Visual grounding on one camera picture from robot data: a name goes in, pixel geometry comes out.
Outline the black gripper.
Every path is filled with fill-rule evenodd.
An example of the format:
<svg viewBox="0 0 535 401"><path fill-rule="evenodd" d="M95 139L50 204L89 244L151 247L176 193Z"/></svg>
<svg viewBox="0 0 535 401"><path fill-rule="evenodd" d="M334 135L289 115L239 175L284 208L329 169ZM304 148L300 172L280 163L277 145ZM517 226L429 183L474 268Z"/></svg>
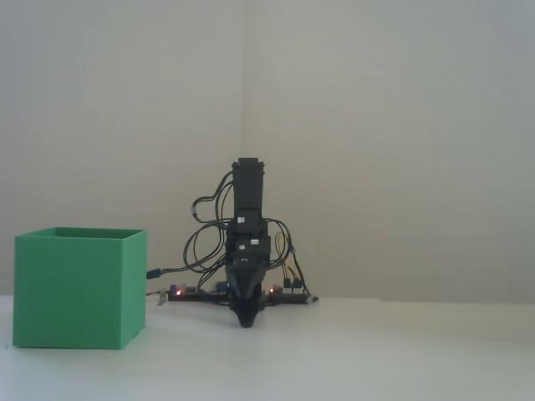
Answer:
<svg viewBox="0 0 535 401"><path fill-rule="evenodd" d="M227 235L225 273L228 301L231 310L243 328L253 326L263 308L262 281L271 261L272 237L265 233L253 236L231 232ZM252 273L247 278L242 265Z"/></svg>

